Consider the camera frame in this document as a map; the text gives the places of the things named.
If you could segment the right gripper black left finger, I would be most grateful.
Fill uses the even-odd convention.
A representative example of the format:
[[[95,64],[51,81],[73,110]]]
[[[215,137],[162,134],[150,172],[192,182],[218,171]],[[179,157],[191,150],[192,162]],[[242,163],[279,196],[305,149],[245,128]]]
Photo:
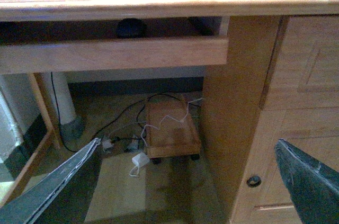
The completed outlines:
[[[99,179],[99,138],[1,207],[1,223],[84,223]]]

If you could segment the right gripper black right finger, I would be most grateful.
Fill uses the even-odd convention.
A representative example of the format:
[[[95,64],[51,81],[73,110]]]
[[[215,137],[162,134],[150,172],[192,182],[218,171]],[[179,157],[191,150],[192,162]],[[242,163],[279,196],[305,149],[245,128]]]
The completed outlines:
[[[338,172],[285,141],[275,159],[302,223],[338,223]]]

